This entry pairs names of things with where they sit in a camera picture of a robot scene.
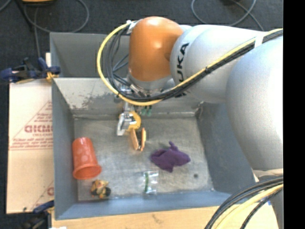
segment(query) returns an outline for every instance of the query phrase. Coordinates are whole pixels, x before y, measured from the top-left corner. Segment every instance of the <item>dark floor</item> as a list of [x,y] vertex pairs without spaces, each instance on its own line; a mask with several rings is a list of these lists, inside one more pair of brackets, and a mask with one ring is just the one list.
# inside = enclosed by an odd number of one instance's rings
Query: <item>dark floor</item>
[[[8,0],[0,0],[0,8]],[[249,9],[254,0],[234,0]],[[82,0],[90,12],[82,33],[109,33],[127,20],[147,16],[163,16],[179,24],[196,25],[200,22],[192,13],[192,0]],[[57,0],[50,6],[39,8],[36,23],[49,31],[74,31],[86,19],[86,10],[79,0]],[[231,0],[197,0],[197,15],[206,23],[231,25],[246,12]],[[27,7],[28,16],[34,20],[36,8]],[[256,0],[251,14],[235,27],[252,30],[271,30],[283,27],[283,0]],[[49,35],[38,29],[39,51],[43,56],[49,50]],[[30,30],[16,3],[0,9],[0,70],[17,66],[24,57],[36,62],[38,52],[33,29]],[[8,146],[8,85],[0,82],[0,228],[10,229],[25,221],[30,215],[6,215],[6,178]]]

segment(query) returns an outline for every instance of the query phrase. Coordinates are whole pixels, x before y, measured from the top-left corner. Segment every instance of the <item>purple cloth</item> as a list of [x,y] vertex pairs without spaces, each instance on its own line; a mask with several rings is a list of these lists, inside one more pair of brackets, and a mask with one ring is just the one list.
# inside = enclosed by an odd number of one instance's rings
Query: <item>purple cloth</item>
[[151,161],[158,167],[168,172],[173,172],[174,166],[182,166],[190,162],[190,157],[179,151],[174,143],[169,142],[171,145],[169,149],[159,149],[151,155]]

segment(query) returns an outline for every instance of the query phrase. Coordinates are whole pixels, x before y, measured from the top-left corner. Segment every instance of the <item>orange cup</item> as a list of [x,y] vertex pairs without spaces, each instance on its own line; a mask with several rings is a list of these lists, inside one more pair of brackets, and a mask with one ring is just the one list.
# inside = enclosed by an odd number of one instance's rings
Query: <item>orange cup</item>
[[73,177],[79,180],[96,177],[102,171],[98,164],[92,141],[88,137],[79,137],[72,143]]

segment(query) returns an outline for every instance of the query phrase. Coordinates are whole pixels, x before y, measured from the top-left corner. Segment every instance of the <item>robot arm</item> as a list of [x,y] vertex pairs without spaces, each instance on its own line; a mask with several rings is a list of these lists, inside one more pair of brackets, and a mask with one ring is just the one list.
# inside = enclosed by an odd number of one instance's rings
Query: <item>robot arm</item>
[[[111,74],[110,83],[105,79],[100,56],[101,49],[97,64],[102,80],[134,106],[150,106],[181,93],[225,103],[252,169],[283,172],[283,30],[190,27],[160,17],[140,20],[130,35],[129,85],[124,86],[132,90],[129,95]],[[174,86],[166,88],[168,82]],[[275,210],[282,215],[283,203]]]

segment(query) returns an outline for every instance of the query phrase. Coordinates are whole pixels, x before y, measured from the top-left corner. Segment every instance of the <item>clamp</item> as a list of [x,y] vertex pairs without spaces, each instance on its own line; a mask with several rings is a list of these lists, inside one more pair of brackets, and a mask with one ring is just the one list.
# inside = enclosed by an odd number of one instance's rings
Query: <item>clamp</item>
[[35,79],[46,79],[50,82],[53,77],[58,77],[61,72],[59,66],[49,67],[41,57],[38,59],[38,66],[40,69],[35,68],[29,59],[25,58],[21,65],[2,70],[0,77],[10,83],[24,83]]

